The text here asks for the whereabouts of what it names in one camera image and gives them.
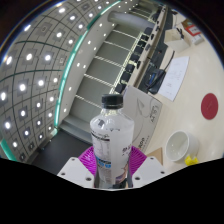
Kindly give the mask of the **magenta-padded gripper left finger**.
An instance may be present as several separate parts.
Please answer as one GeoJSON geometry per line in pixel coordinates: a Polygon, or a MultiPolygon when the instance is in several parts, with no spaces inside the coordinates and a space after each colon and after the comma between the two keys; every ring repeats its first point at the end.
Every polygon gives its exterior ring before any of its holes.
{"type": "Polygon", "coordinates": [[[93,188],[97,174],[97,162],[93,147],[86,149],[79,157],[71,157],[58,176],[84,188],[93,188]]]}

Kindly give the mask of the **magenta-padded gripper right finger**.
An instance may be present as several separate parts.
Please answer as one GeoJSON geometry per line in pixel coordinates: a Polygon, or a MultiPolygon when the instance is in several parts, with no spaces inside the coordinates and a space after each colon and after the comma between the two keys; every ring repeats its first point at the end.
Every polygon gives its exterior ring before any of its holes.
{"type": "Polygon", "coordinates": [[[147,157],[138,148],[131,148],[127,176],[129,188],[140,188],[165,176],[166,171],[155,156],[147,157]]]}

